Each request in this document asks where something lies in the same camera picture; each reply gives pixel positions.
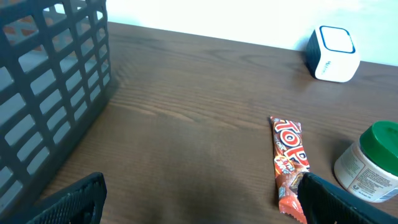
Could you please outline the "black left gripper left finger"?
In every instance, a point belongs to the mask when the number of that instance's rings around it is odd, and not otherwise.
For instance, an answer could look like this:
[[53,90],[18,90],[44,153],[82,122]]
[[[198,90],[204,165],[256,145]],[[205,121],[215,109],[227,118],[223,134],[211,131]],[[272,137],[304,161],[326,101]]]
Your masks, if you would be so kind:
[[104,175],[94,172],[1,220],[1,224],[99,224],[106,195]]

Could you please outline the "red Top chocolate bar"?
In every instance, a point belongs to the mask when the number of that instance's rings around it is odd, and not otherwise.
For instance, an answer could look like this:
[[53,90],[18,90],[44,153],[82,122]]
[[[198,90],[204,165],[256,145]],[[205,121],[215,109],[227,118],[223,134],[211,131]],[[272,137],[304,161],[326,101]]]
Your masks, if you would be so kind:
[[274,141],[274,169],[278,191],[278,206],[281,213],[306,223],[298,200],[298,186],[303,175],[310,171],[310,164],[302,141],[302,126],[299,122],[270,117]]

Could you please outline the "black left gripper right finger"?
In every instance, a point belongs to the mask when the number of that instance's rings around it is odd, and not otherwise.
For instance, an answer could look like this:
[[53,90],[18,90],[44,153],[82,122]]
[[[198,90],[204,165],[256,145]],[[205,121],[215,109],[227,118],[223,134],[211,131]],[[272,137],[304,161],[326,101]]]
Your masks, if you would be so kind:
[[396,217],[311,172],[298,185],[298,200],[308,224],[397,224]]

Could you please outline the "green lid jar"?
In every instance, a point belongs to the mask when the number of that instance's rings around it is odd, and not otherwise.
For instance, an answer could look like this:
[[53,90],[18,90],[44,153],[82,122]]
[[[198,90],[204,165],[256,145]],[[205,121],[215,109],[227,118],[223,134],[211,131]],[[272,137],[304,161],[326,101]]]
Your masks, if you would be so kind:
[[397,123],[377,121],[336,160],[338,183],[361,200],[382,203],[397,195]]

